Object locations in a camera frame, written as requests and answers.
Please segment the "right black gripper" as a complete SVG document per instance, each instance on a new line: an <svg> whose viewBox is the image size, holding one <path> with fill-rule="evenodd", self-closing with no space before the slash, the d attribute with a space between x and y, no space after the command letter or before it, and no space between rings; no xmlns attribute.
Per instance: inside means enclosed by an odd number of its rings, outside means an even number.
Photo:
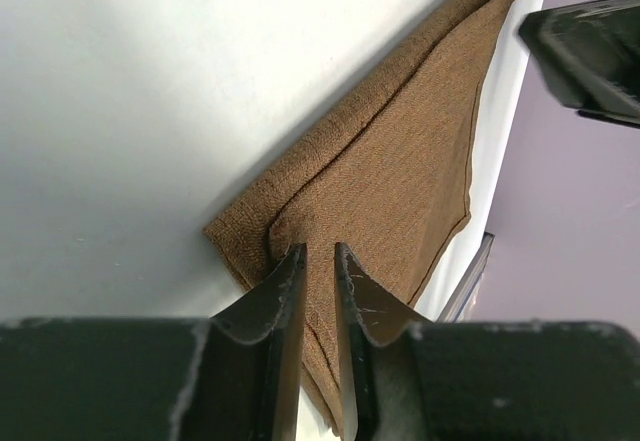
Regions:
<svg viewBox="0 0 640 441"><path fill-rule="evenodd" d="M561 105L584 118L639 124L639 0L532 12L518 35Z"/></svg>

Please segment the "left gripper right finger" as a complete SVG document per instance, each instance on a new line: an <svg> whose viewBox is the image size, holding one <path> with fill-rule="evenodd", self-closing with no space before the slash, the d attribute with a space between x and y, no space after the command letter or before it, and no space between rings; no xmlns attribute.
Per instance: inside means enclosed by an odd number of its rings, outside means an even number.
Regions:
<svg viewBox="0 0 640 441"><path fill-rule="evenodd" d="M432 322L335 247L346 440L635 440L639 342L611 323Z"/></svg>

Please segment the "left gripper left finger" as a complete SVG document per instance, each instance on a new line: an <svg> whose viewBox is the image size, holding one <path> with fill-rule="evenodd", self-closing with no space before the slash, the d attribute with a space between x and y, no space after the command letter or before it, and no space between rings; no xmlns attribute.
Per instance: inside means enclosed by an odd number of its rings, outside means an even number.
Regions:
<svg viewBox="0 0 640 441"><path fill-rule="evenodd" d="M292 440L304 245L210 318L1 324L5 440Z"/></svg>

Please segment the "brown cloth napkin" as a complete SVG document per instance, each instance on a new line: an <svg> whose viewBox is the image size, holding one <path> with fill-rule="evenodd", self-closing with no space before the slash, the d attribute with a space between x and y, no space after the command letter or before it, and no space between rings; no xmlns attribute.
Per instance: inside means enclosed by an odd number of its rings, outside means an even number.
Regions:
<svg viewBox="0 0 640 441"><path fill-rule="evenodd" d="M414 305L471 217L479 102L515 0L445 0L204 230L256 286L307 247L302 385L344 431L334 247Z"/></svg>

